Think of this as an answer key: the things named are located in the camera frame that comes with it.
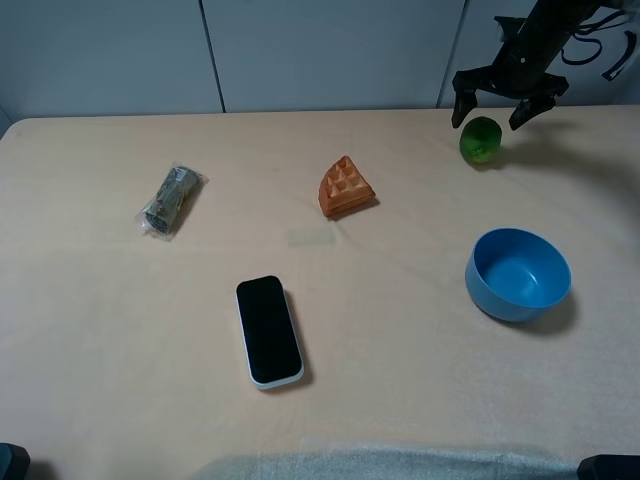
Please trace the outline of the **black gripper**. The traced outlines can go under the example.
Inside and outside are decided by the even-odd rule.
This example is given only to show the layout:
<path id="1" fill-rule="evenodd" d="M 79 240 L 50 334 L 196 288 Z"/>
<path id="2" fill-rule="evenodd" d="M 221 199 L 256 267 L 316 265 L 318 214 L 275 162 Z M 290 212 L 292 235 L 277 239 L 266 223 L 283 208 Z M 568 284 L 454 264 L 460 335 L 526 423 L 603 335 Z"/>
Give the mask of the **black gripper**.
<path id="1" fill-rule="evenodd" d="M 476 90 L 519 101 L 509 118 L 512 131 L 556 106 L 556 96 L 567 90 L 564 76 L 546 69 L 560 53 L 566 35 L 519 33 L 505 40 L 491 65 L 458 71 L 451 124 L 459 128 L 477 107 Z"/>

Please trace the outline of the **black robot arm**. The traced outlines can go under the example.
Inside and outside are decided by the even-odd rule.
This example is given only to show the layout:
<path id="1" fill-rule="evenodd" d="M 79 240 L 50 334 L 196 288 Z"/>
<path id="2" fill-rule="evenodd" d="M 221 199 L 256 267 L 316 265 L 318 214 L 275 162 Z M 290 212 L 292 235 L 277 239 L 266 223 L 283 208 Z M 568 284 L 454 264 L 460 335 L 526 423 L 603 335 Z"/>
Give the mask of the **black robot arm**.
<path id="1" fill-rule="evenodd" d="M 590 35 L 624 14 L 622 1 L 543 0 L 525 18 L 496 16 L 503 39 L 493 62 L 453 77 L 452 126 L 459 127 L 477 107 L 478 90 L 518 102 L 509 118 L 513 130 L 553 109 L 569 83 L 546 69 L 570 38 Z"/>

